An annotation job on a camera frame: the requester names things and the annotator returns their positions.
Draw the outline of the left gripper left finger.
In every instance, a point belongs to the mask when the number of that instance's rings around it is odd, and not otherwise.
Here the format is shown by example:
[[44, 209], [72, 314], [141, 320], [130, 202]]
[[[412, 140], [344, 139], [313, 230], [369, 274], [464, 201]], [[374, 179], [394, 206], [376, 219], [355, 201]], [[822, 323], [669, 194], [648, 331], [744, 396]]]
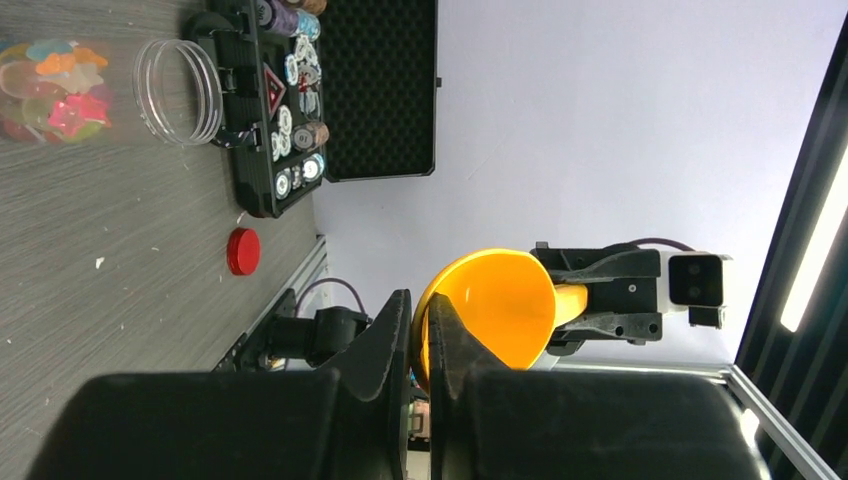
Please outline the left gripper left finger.
[[411, 296], [314, 370], [123, 373], [87, 381], [31, 479], [401, 479]]

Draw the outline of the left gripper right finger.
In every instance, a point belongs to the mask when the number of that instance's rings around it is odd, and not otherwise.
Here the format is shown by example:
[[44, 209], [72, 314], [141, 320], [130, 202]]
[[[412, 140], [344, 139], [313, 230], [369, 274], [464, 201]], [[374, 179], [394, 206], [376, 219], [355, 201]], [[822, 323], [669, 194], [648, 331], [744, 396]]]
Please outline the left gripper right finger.
[[766, 479], [727, 392], [682, 373], [514, 370], [427, 307], [435, 479]]

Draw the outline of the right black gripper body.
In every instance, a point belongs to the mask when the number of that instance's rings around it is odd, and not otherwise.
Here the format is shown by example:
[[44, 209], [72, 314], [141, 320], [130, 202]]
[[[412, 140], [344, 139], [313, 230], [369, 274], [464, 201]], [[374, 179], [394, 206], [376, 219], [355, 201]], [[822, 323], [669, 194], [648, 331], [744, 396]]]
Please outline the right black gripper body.
[[656, 342], [663, 334], [658, 309], [657, 280], [661, 256], [657, 250], [629, 244], [601, 249], [559, 249], [539, 242], [530, 254], [556, 284], [587, 287], [584, 311], [554, 329], [546, 346], [552, 356], [576, 353], [587, 341]]

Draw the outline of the yellow plastic scoop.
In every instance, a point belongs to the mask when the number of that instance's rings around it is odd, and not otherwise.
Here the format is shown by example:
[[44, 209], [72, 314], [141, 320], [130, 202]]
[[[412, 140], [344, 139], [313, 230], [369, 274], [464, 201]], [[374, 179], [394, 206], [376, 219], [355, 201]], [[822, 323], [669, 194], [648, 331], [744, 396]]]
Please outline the yellow plastic scoop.
[[446, 266], [425, 288], [411, 327], [411, 369], [419, 387], [430, 392], [429, 305], [437, 294], [450, 300], [463, 326], [500, 361], [528, 369], [546, 349], [553, 331], [588, 308], [589, 290], [557, 284], [527, 252], [483, 249]]

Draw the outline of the red jar lid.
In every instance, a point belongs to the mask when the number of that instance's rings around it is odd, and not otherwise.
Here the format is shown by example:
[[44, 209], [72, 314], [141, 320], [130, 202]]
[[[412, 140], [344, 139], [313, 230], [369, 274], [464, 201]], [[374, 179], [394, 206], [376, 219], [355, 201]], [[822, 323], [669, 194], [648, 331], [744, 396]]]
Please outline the red jar lid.
[[257, 232], [250, 228], [234, 229], [228, 239], [226, 260], [230, 272], [236, 276], [252, 275], [261, 259], [261, 242]]

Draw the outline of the black poker chip case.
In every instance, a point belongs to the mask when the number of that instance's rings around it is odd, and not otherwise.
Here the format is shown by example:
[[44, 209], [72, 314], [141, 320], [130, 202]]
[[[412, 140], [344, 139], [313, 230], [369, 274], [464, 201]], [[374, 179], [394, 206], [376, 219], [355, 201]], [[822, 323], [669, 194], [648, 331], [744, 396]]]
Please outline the black poker chip case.
[[223, 89], [214, 143], [236, 201], [278, 218], [323, 181], [428, 176], [435, 169], [435, 1], [331, 1], [290, 36], [279, 1], [211, 1], [184, 37]]

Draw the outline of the clear plastic jar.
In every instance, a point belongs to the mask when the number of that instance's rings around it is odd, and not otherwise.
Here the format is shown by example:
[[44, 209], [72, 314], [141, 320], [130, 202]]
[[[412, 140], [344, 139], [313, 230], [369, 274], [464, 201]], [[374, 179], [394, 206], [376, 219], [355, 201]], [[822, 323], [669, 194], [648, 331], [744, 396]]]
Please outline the clear plastic jar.
[[1, 137], [48, 145], [208, 144], [218, 69], [181, 39], [44, 38], [1, 45]]

